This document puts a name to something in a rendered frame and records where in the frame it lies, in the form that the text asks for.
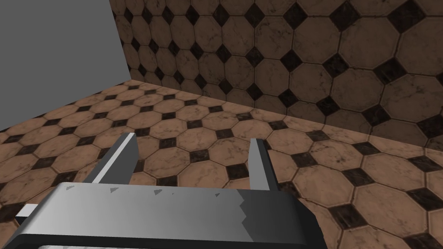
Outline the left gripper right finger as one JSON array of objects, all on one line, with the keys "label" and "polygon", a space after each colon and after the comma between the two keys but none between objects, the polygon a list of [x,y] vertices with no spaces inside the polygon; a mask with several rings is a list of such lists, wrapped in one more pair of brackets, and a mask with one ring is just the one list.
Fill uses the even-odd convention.
[{"label": "left gripper right finger", "polygon": [[279,184],[262,139],[252,138],[248,153],[250,189],[278,191]]}]

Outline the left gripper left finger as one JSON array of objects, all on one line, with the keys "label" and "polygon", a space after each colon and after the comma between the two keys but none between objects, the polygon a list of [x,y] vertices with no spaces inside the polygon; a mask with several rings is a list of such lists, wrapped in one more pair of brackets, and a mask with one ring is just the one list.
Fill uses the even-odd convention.
[{"label": "left gripper left finger", "polygon": [[138,160],[139,147],[135,133],[123,133],[83,182],[128,184]]}]

